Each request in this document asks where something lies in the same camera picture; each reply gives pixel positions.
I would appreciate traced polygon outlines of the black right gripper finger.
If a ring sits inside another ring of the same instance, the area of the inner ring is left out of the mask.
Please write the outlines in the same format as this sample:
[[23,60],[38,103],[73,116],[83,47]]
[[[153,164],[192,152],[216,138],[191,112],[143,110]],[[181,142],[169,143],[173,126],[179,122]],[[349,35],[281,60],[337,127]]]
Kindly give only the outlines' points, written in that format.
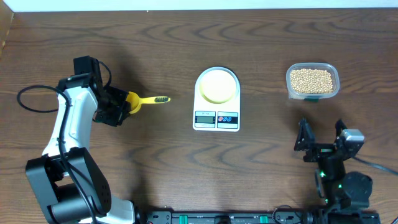
[[315,135],[308,123],[308,121],[303,118],[299,121],[299,131],[295,142],[296,151],[307,151],[313,147],[315,144]]
[[346,138],[344,137],[343,131],[347,128],[345,123],[339,119],[336,124],[335,124],[335,130],[336,130],[336,138],[334,141],[334,146],[342,146]]

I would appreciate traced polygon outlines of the yellow measuring scoop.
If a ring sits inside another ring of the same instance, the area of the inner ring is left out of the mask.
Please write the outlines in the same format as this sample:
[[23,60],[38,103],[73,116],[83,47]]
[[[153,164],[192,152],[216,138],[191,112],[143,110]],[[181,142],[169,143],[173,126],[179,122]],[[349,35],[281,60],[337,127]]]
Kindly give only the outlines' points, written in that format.
[[147,98],[141,98],[137,93],[129,92],[126,101],[130,103],[131,109],[129,114],[137,113],[142,105],[153,105],[168,103],[171,100],[168,96],[152,96]]

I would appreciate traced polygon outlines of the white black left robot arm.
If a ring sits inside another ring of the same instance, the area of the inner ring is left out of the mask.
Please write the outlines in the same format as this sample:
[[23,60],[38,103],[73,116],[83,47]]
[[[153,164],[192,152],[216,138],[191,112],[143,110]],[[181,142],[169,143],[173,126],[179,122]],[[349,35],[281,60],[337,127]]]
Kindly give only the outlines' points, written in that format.
[[93,122],[120,126],[129,116],[126,91],[103,83],[99,60],[75,58],[74,74],[53,88],[58,113],[42,155],[25,173],[48,223],[136,223],[134,204],[111,194],[92,158]]

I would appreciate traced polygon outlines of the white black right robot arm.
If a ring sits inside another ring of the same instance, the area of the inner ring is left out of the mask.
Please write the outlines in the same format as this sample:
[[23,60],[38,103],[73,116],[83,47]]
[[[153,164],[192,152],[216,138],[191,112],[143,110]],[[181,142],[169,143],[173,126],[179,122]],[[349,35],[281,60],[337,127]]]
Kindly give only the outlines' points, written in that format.
[[372,179],[360,172],[347,173],[344,161],[352,159],[364,144],[364,135],[358,129],[349,129],[342,120],[335,124],[333,143],[317,143],[309,122],[301,119],[295,142],[295,151],[304,151],[304,162],[318,164],[315,180],[325,206],[308,212],[307,223],[363,223],[362,209],[369,207]]

